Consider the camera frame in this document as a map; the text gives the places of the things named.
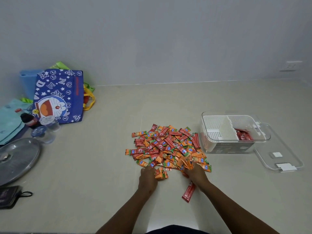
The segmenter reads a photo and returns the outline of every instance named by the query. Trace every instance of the blue tote bag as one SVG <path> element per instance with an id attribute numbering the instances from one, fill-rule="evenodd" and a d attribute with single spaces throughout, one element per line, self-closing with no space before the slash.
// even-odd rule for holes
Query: blue tote bag
<path id="1" fill-rule="evenodd" d="M 59 124 L 79 122 L 83 110 L 82 70 L 47 69 L 37 74 L 33 115 L 55 116 Z"/>

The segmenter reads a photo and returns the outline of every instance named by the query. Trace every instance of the yellow bag handle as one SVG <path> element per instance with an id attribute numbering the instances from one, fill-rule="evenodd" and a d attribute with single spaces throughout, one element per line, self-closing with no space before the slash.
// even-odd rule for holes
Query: yellow bag handle
<path id="1" fill-rule="evenodd" d="M 83 94 L 83 96 L 90 96 L 92 98 L 92 102 L 90 103 L 89 106 L 86 106 L 85 103 L 83 104 L 83 110 L 88 111 L 88 110 L 90 110 L 90 108 L 92 108 L 93 104 L 96 102 L 96 98 L 94 97 L 92 92 L 86 86 L 83 86 L 83 89 L 86 92 L 86 94 Z"/>

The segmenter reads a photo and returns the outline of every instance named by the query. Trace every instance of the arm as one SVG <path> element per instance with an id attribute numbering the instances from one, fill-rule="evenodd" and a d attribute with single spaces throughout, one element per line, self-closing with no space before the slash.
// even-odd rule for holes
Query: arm
<path id="1" fill-rule="evenodd" d="M 279 234 L 269 225 L 252 215 L 211 184 L 205 171 L 193 163 L 192 170 L 185 169 L 193 183 L 209 198 L 221 218 L 233 234 Z"/>
<path id="2" fill-rule="evenodd" d="M 141 209 L 156 187 L 155 169 L 142 168 L 138 190 L 96 234 L 131 234 Z"/>

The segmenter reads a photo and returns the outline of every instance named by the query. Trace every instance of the wall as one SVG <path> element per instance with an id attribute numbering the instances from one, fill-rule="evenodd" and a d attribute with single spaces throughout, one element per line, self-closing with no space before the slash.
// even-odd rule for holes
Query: wall
<path id="1" fill-rule="evenodd" d="M 279 69 L 286 60 L 311 62 L 311 7 L 312 0 L 0 0 L 1 87 L 7 77 L 15 85 L 21 69 L 59 60 L 84 70 L 92 85 L 297 77 Z"/>

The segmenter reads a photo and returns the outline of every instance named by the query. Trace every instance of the person's left hand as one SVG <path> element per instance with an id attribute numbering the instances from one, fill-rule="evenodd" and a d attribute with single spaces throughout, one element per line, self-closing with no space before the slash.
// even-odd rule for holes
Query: person's left hand
<path id="1" fill-rule="evenodd" d="M 156 169 L 150 166 L 141 169 L 141 176 L 138 182 L 138 190 L 151 195 L 157 187 L 158 181 L 155 178 Z"/>

